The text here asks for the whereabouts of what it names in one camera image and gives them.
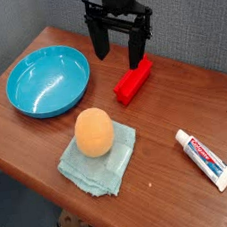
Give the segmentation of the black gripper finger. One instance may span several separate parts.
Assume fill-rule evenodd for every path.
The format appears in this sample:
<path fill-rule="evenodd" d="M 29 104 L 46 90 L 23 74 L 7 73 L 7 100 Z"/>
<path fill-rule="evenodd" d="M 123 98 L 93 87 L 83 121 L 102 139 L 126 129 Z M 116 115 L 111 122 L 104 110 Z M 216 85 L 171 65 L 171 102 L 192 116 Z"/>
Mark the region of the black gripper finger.
<path fill-rule="evenodd" d="M 109 40 L 108 32 L 101 21 L 95 19 L 86 19 L 86 25 L 88 25 L 88 31 L 90 38 L 95 49 L 96 56 L 102 61 L 109 53 Z"/>
<path fill-rule="evenodd" d="M 144 50 L 145 50 L 145 31 L 141 30 L 133 30 L 129 34 L 129 41 L 128 41 L 128 47 L 129 47 L 129 63 L 130 68 L 135 69 L 138 67 L 139 62 L 142 60 L 144 56 Z"/>

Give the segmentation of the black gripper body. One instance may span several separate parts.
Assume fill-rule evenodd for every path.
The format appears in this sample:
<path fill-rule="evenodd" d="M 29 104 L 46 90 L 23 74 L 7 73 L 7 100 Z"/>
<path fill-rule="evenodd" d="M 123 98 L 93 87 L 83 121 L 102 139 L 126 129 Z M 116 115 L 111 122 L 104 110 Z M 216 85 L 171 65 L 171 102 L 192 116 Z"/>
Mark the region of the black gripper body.
<path fill-rule="evenodd" d="M 122 33 L 133 29 L 145 31 L 145 38 L 152 35 L 150 17 L 152 9 L 136 0 L 81 0 L 86 9 L 85 18 L 101 21 L 104 27 Z"/>

